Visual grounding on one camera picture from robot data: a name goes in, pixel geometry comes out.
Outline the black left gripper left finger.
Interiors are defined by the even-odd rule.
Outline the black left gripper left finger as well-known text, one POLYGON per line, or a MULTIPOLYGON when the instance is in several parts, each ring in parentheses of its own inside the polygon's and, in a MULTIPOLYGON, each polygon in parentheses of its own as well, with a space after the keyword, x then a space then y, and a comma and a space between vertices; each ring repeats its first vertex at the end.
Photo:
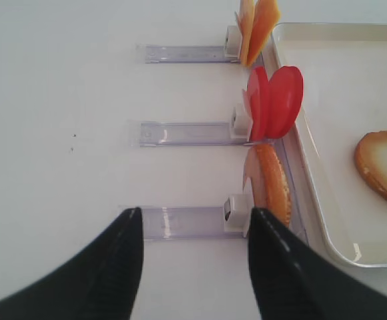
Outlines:
POLYGON ((0 300, 0 319, 130 319, 143 260, 142 211, 126 209, 54 272, 0 300))

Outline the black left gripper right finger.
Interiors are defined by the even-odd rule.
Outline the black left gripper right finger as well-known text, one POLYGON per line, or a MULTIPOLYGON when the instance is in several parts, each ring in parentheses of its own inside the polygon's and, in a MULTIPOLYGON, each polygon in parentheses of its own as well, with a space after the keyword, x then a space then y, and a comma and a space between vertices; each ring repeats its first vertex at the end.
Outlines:
POLYGON ((387 319, 387 296, 327 262, 268 209, 251 211, 248 268, 262 319, 387 319))

